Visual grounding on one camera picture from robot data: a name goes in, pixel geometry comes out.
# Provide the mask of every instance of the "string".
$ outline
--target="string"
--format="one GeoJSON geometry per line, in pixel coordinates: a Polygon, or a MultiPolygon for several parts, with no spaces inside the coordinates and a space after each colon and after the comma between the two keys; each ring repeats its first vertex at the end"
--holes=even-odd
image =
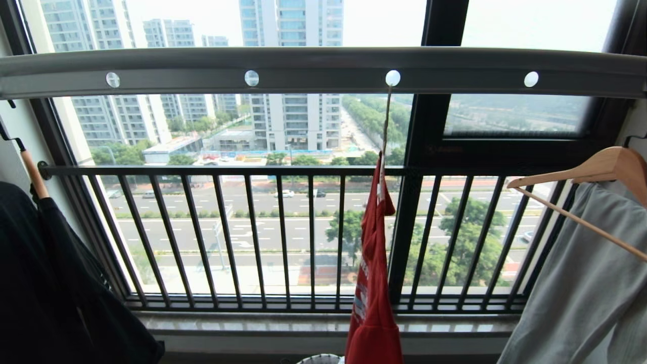
{"type": "Polygon", "coordinates": [[[393,87],[389,85],[389,94],[386,97],[386,120],[384,121],[384,131],[382,131],[382,158],[386,158],[386,131],[389,128],[389,108],[391,107],[391,92],[393,87]]]}

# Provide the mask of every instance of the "black jacket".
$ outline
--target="black jacket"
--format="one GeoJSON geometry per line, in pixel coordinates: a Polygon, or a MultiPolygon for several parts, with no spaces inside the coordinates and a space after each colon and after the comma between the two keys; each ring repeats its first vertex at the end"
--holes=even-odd
{"type": "Polygon", "coordinates": [[[0,182],[1,363],[157,363],[164,347],[112,294],[51,198],[0,182]]]}

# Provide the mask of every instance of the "black window frame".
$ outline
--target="black window frame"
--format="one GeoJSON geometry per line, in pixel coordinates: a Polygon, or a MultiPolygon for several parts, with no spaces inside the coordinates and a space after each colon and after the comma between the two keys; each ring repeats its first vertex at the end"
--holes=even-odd
{"type": "MultiPolygon", "coordinates": [[[[422,46],[460,46],[468,0],[432,1],[426,5],[422,46]]],[[[647,14],[645,0],[619,0],[611,27],[608,52],[647,54],[644,42],[647,14]]],[[[3,22],[13,55],[34,54],[28,24],[18,0],[0,3],[3,22]]],[[[406,143],[404,168],[425,168],[438,175],[521,176],[570,168],[591,154],[614,145],[632,100],[594,98],[579,137],[542,139],[523,137],[448,137],[443,135],[451,95],[414,95],[406,143]]],[[[52,161],[74,166],[76,160],[52,99],[30,99],[52,161]]],[[[124,273],[110,248],[99,212],[82,177],[62,178],[64,190],[83,226],[91,247],[106,266],[111,284],[125,299],[131,294],[124,273]]],[[[413,232],[420,175],[402,177],[393,249],[389,258],[389,296],[400,302],[404,273],[413,232]]]]}

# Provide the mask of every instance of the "red clothing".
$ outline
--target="red clothing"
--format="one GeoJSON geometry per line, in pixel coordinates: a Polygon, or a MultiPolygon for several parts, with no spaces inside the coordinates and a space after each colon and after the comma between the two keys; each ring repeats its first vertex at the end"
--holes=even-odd
{"type": "Polygon", "coordinates": [[[389,303],[386,277],[384,217],[394,213],[380,153],[362,219],[362,259],[346,341],[347,364],[402,364],[400,335],[389,303]]]}

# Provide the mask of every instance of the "gray clothing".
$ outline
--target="gray clothing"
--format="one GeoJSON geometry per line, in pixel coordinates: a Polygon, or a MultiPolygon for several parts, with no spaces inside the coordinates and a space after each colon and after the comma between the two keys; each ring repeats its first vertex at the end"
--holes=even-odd
{"type": "MultiPolygon", "coordinates": [[[[638,203],[585,183],[571,212],[647,251],[638,203]]],[[[581,363],[611,332],[608,363],[647,361],[647,264],[567,218],[498,363],[581,363]]]]}

